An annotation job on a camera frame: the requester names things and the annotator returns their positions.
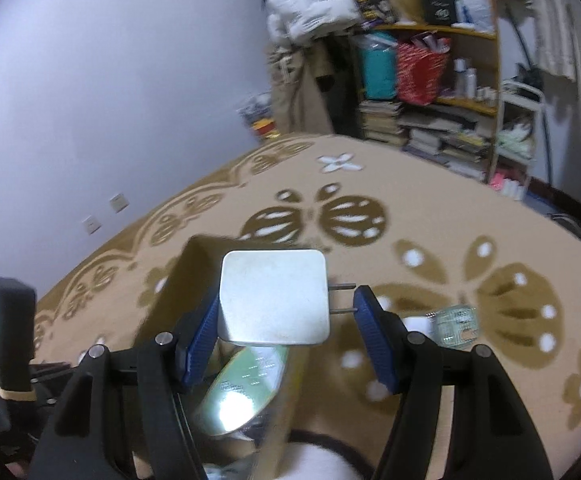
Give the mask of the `green oval Pochacco speaker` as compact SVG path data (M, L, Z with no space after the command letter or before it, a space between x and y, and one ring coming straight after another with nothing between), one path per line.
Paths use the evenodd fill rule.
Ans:
M251 426L280 391L288 348L244 347L214 378L196 412L210 438L223 438Z

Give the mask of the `white square plug charger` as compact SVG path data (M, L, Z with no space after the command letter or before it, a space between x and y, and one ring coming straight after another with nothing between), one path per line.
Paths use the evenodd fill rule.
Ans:
M219 337L236 346L317 346L330 334L328 281L316 249L232 250L221 266Z

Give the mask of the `cardboard box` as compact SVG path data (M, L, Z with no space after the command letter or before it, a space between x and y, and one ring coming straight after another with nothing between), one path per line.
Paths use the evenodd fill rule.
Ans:
M134 337L147 460L158 479L276 479L307 348L223 335L225 257L290 246L195 235L172 261Z

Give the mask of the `white tall charger block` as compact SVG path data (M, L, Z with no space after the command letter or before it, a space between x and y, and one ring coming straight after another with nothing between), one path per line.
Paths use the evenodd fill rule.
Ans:
M435 339L435 318L433 316L407 316L402 318L402 322L409 332L421 333L430 339Z

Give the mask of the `brown floral carpet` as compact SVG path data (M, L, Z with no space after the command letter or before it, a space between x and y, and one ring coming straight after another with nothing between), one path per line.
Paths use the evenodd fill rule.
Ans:
M466 302L556 477L581 456L581 240L439 166L344 136L291 136L176 194L41 301L36 358L77 362L165 330L230 240L319 249L336 282L416 316Z

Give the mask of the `stack of books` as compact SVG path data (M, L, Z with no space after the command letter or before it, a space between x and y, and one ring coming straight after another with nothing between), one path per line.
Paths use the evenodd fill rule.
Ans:
M399 124L400 102L364 100L357 108L364 140L402 148L407 135Z

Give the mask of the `plastic bag of toys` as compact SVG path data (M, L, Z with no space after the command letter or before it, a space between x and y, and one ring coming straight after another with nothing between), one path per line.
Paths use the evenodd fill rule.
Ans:
M237 112L260 141L269 141L280 136L273 115L270 92L251 96L240 104Z

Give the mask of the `wooden bookshelf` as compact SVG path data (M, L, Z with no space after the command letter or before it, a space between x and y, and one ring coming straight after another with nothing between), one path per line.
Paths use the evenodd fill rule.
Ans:
M401 20L349 39L360 138L455 174L487 179L499 121L499 27L448 18Z

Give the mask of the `beige trench coat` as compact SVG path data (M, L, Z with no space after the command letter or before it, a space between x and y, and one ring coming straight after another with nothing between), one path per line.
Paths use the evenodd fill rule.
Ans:
M333 65L322 40L307 48L270 44L266 51L271 107L281 134L333 134L323 88L333 84Z

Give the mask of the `red patterned gift bag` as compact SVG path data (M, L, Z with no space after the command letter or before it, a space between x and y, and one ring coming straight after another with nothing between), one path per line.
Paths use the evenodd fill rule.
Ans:
M449 38L430 34L397 43L397 97L400 101L427 106L437 99L451 47Z

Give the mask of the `white metal trolley cart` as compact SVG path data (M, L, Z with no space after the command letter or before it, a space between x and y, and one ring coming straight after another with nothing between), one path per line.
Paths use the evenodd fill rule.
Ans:
M499 87L499 108L493 136L488 185L515 202L527 194L537 154L535 130L544 117L541 90L514 79Z

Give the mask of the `teal bag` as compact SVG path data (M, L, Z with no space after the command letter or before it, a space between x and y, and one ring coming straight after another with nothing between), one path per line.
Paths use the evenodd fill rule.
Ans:
M355 37L361 55L365 96L369 100L392 100L397 95L397 40L386 32Z

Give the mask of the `black box number 40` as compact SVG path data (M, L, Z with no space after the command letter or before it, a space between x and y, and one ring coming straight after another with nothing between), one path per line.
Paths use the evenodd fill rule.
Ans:
M421 0L429 25L452 26L457 23L455 0Z

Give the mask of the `wall socket plate lower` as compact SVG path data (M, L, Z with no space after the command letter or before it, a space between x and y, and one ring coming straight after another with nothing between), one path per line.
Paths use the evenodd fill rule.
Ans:
M85 229L85 232L88 233L89 235L96 233L102 227L102 224L94 216L86 217L82 221L82 224Z

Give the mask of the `wall socket plate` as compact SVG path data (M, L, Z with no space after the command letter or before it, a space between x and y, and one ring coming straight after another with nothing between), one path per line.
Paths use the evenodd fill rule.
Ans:
M86 217L82 221L82 224L85 229L85 232L88 233L89 235L96 233L102 227L102 224L94 216Z
M119 214L129 206L129 201L123 193L117 193L109 200L109 205L116 214Z

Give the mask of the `wall socket plate upper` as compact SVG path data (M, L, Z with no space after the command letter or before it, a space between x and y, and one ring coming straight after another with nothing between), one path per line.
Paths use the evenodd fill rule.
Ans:
M123 193L117 193L109 200L109 205L116 214L119 214L129 206L129 201Z

